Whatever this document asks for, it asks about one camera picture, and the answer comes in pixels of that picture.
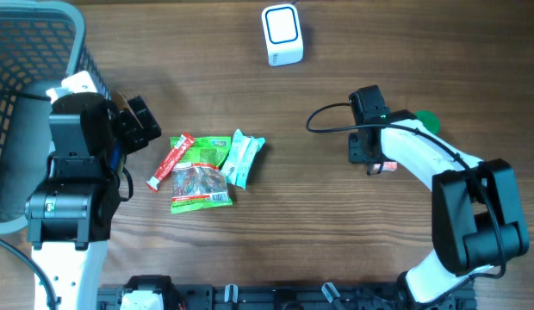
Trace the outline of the red Kleenex tissue pack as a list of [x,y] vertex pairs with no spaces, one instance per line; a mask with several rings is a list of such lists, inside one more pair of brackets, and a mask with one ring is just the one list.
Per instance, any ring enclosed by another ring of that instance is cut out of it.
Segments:
[[395,161],[384,162],[383,164],[373,164],[372,170],[379,174],[384,171],[396,171],[398,169],[398,163]]

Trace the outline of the red candy bar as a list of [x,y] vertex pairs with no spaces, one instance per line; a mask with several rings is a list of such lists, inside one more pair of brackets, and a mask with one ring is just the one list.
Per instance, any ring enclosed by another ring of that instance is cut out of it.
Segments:
[[146,181],[147,186],[153,192],[158,192],[159,185],[171,174],[175,165],[180,161],[183,155],[193,146],[195,138],[189,133],[182,133],[177,143],[171,148],[165,156],[162,163],[158,166],[152,177]]

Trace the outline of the green snack bag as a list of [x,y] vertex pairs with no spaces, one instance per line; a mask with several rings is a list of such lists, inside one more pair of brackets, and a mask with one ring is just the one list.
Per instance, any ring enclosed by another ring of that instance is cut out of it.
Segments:
[[231,144],[232,138],[229,136],[195,138],[195,142],[182,156],[179,163],[202,163],[220,168],[228,156]]

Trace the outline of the green lid jar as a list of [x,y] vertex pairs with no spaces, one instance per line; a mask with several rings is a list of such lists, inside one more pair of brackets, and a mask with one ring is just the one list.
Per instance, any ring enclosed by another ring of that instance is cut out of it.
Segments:
[[414,113],[424,127],[432,134],[438,135],[440,131],[440,120],[429,110],[418,110]]

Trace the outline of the clear gummy candy bag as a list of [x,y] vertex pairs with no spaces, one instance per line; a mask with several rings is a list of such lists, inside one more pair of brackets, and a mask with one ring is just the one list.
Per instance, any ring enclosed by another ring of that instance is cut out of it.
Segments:
[[172,214],[233,205],[226,177],[211,164],[177,164],[171,175]]

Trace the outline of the mint green wipes pack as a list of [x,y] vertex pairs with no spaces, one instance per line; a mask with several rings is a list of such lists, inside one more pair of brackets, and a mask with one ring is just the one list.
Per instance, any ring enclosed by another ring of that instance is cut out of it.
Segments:
[[221,173],[228,183],[246,189],[253,160],[265,143],[265,138],[244,135],[239,129],[234,132],[227,159]]

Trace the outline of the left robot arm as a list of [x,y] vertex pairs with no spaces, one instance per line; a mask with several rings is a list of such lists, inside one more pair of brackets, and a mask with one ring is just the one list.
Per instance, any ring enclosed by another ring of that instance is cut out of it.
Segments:
[[62,96],[48,118],[53,150],[26,201],[35,308],[95,309],[127,156],[161,128],[142,97],[123,106],[92,92]]

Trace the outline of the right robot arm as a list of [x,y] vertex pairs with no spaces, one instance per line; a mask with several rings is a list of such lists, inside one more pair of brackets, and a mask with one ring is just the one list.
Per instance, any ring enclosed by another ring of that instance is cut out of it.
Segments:
[[352,163],[379,174],[395,162],[432,193],[430,254],[399,280],[398,302],[421,309],[435,305],[478,277],[496,277],[509,260],[529,249],[529,235],[513,168],[503,159],[484,161],[431,133],[407,110],[393,112],[378,86],[349,96],[356,128],[349,135]]

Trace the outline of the white barcode scanner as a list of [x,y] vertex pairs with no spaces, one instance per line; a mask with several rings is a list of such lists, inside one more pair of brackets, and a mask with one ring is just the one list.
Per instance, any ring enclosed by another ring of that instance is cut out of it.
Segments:
[[291,3],[266,7],[261,19],[269,65],[276,67],[300,62],[304,45],[296,7]]

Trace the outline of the grey plastic mesh basket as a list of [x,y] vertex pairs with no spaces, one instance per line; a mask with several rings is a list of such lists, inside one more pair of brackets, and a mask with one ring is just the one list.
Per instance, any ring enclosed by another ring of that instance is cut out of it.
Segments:
[[80,11],[60,1],[0,1],[0,234],[27,225],[24,205],[46,172],[47,90],[80,71],[109,96],[85,45]]

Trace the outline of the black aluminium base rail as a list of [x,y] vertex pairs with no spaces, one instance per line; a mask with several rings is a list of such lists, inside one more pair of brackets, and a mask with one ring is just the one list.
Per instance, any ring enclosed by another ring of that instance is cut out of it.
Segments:
[[250,287],[174,284],[169,276],[133,276],[121,286],[103,286],[98,309],[421,309],[395,282],[354,286]]

